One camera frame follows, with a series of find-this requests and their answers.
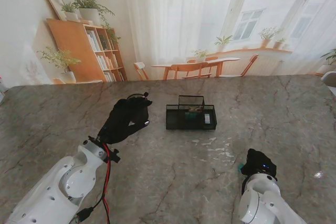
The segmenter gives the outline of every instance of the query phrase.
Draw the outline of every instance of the wooden table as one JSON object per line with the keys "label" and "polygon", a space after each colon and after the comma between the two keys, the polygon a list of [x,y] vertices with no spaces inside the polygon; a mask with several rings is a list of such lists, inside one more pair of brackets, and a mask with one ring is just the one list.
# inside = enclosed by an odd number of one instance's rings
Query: wooden table
{"label": "wooden table", "polygon": [[[217,67],[216,70],[216,77],[219,77],[222,74],[223,70],[223,63],[224,61],[235,61],[240,60],[240,58],[222,58],[217,60],[210,60],[208,62],[208,67]],[[162,65],[152,65],[153,68],[164,68],[164,74],[163,74],[163,80],[167,80],[167,76],[169,73],[169,70],[172,70],[172,65],[178,65],[178,64],[162,64]]]}

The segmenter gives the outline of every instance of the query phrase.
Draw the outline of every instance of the black mesh basket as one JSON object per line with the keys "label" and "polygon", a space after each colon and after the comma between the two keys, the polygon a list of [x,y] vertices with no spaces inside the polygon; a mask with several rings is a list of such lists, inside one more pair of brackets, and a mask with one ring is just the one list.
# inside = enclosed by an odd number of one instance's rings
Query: black mesh basket
{"label": "black mesh basket", "polygon": [[180,95],[178,104],[166,106],[167,130],[215,130],[215,107],[205,105],[204,97]]}

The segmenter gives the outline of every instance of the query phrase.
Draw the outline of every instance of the red cable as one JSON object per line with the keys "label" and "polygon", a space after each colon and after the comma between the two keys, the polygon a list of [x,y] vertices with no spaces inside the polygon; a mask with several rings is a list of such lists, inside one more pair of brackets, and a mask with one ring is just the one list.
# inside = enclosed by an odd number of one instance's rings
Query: red cable
{"label": "red cable", "polygon": [[[109,152],[109,148],[107,147],[106,144],[103,144],[105,150],[106,150],[106,153],[107,153],[107,157],[108,157],[108,163],[107,163],[107,179],[106,179],[106,182],[105,182],[105,191],[104,191],[104,195],[106,195],[106,192],[107,192],[107,185],[109,183],[109,179],[110,179],[110,171],[111,171],[111,161],[110,161],[110,152]],[[110,213],[110,208],[109,208],[109,204],[107,203],[107,200],[103,199],[105,205],[106,205],[106,208],[107,208],[107,212],[108,214]]]}

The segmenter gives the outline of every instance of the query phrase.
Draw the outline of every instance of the wooden bookshelf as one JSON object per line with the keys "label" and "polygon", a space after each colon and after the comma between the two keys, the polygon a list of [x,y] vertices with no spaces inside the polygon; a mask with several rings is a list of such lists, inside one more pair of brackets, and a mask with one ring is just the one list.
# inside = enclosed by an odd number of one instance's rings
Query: wooden bookshelf
{"label": "wooden bookshelf", "polygon": [[[57,47],[64,51],[70,51],[74,58],[81,60],[81,63],[69,66],[77,82],[97,80],[108,82],[104,73],[114,74],[116,81],[122,81],[121,73],[124,80],[127,81],[118,43],[111,40],[106,28],[49,18],[47,22]],[[87,31],[89,33],[94,32],[99,44],[98,50],[93,49],[92,41],[90,42]],[[105,48],[103,48],[99,36],[105,39]],[[100,60],[103,58],[106,68],[101,67],[101,61],[99,61],[98,57],[100,57]]]}

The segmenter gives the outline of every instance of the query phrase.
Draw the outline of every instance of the window frame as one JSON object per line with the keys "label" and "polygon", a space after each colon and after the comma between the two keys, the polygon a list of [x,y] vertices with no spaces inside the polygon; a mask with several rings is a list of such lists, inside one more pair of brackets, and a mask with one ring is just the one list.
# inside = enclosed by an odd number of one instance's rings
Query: window frame
{"label": "window frame", "polygon": [[[305,10],[307,9],[307,7],[310,6],[310,5],[315,5],[315,6],[318,7],[317,10],[316,10],[316,12],[315,12],[314,14],[306,14],[306,13],[304,13]],[[301,39],[301,38],[303,37],[303,35],[306,33],[308,27],[310,26],[311,22],[314,20],[316,14],[319,12],[321,6],[322,6],[321,3],[308,3],[308,4],[306,5],[306,7],[303,9],[303,11],[302,11],[302,13],[301,13],[300,18],[297,20],[297,22],[296,22],[295,25],[294,25],[294,28],[292,29],[292,31],[291,31],[290,34],[289,34],[289,38],[290,38],[291,40],[293,40],[293,41],[297,41],[297,40],[299,40],[299,39]],[[303,30],[303,32],[302,32],[302,34],[301,34],[301,36],[300,36],[299,38],[292,37],[292,34],[294,33],[295,29],[297,28],[297,26],[298,26],[298,24],[299,24],[299,22],[300,22],[300,20],[301,20],[302,18],[310,18],[308,25],[304,28],[304,30]]]}
{"label": "window frame", "polygon": [[[239,21],[236,23],[234,32],[232,33],[232,42],[241,42],[241,41],[248,41],[248,40],[250,40],[251,35],[253,34],[253,32],[255,31],[255,29],[256,29],[256,27],[257,27],[257,25],[259,24],[259,21],[260,21],[262,15],[264,14],[265,10],[266,10],[266,9],[263,8],[263,9],[248,10],[248,11],[245,11],[245,12],[241,12],[241,13],[240,13],[240,16],[239,16]],[[259,16],[258,18],[248,19],[248,20],[243,20],[243,21],[241,20],[241,19],[243,18],[243,15],[244,15],[245,13],[252,13],[252,15],[251,15],[251,17],[252,17],[253,14],[254,14],[255,12],[259,12],[259,11],[262,11],[262,12],[261,12],[261,14],[260,14],[260,16]],[[248,38],[245,38],[245,39],[233,39],[233,38],[235,37],[236,31],[237,31],[237,29],[238,29],[238,27],[239,27],[239,25],[240,25],[241,23],[246,23],[246,24],[248,24],[249,22],[252,22],[252,21],[255,21],[255,20],[256,20],[257,22],[256,22],[256,24],[254,25],[254,27],[253,27],[253,29],[252,29],[250,35],[248,36]],[[240,38],[243,36],[244,32],[246,31],[246,28],[247,28],[247,25],[245,26],[244,30],[241,32]]]}

